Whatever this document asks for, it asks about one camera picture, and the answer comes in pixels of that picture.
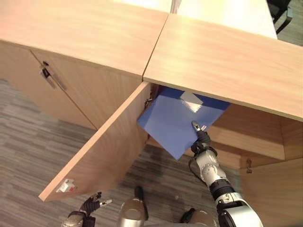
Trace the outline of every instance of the white label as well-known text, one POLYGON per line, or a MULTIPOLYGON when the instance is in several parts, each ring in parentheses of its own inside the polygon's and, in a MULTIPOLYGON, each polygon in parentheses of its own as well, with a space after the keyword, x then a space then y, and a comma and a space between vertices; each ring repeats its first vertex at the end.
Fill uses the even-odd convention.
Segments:
POLYGON ((182 103, 194 113, 196 113, 203 104, 203 102, 197 96, 188 91, 185 91, 180 96, 180 99, 182 99, 182 103))

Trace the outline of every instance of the black cable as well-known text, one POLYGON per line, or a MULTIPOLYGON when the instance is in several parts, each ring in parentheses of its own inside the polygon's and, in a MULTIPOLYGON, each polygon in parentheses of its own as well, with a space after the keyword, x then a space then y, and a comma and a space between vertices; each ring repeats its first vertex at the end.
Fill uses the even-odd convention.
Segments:
POLYGON ((195 153, 195 155, 194 155, 193 157, 191 157, 191 159, 190 159, 189 162, 188 162, 188 167, 189 167, 190 172, 191 172, 199 181, 201 181, 203 184, 206 185, 206 183, 201 179, 201 177, 200 177, 199 175, 197 175, 197 174, 192 170, 192 168, 191 168, 192 162, 193 162, 194 160, 196 160, 197 156, 198 156, 199 154, 201 154, 201 153, 202 153, 201 151, 198 151, 197 153, 195 153))

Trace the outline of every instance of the floor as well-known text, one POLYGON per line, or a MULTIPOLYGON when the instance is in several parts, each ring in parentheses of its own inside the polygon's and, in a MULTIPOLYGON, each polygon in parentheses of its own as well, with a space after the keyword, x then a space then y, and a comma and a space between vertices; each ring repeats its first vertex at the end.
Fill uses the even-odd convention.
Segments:
MULTIPOLYGON (((58 121, 0 80, 1 220, 5 227, 56 227, 90 196, 42 202, 39 193, 95 131, 58 121)), ((113 203, 97 210, 96 227, 114 227, 121 205, 136 185, 146 194, 148 224, 178 222, 191 207, 216 215, 213 199, 188 169, 189 157, 176 161, 166 151, 145 147, 118 188, 103 192, 113 203)), ((239 173, 225 168, 240 190, 239 173)))
MULTIPOLYGON (((292 21, 279 34, 278 39, 303 46, 303 0, 291 0, 289 5, 294 11, 292 21)), ((276 22, 276 30, 285 21, 286 13, 276 22)))

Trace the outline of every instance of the cabinet door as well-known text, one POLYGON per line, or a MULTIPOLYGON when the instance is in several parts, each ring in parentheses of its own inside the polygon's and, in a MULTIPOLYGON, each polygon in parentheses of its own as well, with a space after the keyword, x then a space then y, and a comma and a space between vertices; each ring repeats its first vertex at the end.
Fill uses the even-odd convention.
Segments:
POLYGON ((49 64, 65 92, 99 129, 141 84, 142 76, 55 53, 32 51, 49 64))
POLYGON ((303 159, 242 169, 244 198, 267 227, 303 223, 303 159))
POLYGON ((143 82, 78 151, 39 195, 43 201, 61 200, 113 188, 142 151, 147 133, 137 124, 150 84, 143 82), (71 192, 56 192, 66 180, 71 192))
POLYGON ((0 42, 0 75, 44 111, 60 120, 93 128, 54 80, 40 74, 41 64, 30 50, 0 42))

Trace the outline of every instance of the open cabinet door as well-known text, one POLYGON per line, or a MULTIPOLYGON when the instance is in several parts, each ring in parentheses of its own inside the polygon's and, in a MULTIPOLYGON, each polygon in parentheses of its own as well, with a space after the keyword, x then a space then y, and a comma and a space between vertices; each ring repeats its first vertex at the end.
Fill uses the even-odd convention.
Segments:
POLYGON ((303 224, 303 159, 240 170, 245 200, 265 227, 303 224))
POLYGON ((150 84, 141 85, 114 112, 39 195, 43 201, 61 200, 113 188, 142 151, 147 133, 137 125, 150 96, 150 84), (66 180, 71 192, 56 192, 66 180))

